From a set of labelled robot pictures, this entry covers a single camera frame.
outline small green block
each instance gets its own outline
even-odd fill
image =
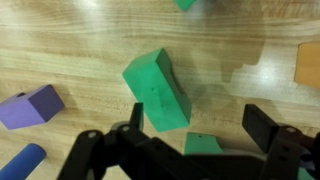
[[[298,180],[314,180],[312,176],[304,169],[300,168],[298,173]]]
[[[196,0],[174,0],[181,10],[187,10]]]
[[[158,132],[186,127],[191,117],[191,103],[171,72],[168,55],[159,49],[132,61],[122,74]]]
[[[223,150],[220,148],[215,136],[187,133],[184,154],[216,154],[222,152]]]

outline blue cylinder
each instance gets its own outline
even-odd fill
[[[28,144],[0,171],[0,180],[25,180],[46,157],[46,152],[36,144]]]

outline wooden floor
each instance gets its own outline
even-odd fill
[[[55,179],[76,136],[127,120],[135,98],[121,73],[165,48],[192,101],[189,128],[144,132],[183,152],[186,132],[225,149],[260,152],[241,127],[254,103],[279,123],[320,131],[320,90],[293,81],[298,45],[320,40],[317,0],[0,0],[0,101],[52,84],[66,108],[49,123],[0,125],[0,167],[27,143],[48,153],[29,179]],[[119,169],[112,179],[128,179]]]

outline purple block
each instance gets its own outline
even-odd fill
[[[29,94],[20,93],[0,104],[0,121],[8,129],[48,122],[64,104],[51,85]]]

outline foam block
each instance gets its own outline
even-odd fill
[[[320,42],[299,45],[294,81],[320,89]]]
[[[184,154],[217,154],[222,152],[215,136],[187,133]]]
[[[314,178],[312,176],[310,176],[310,174],[304,168],[299,168],[298,179],[299,180],[314,180]]]
[[[0,104],[0,121],[8,129],[48,122],[64,104],[51,85],[29,94],[19,93]]]
[[[189,125],[191,103],[175,84],[163,49],[132,61],[123,77],[158,132]]]
[[[181,10],[187,10],[196,0],[174,0]]]
[[[0,179],[25,180],[45,157],[40,146],[28,144],[0,170]]]

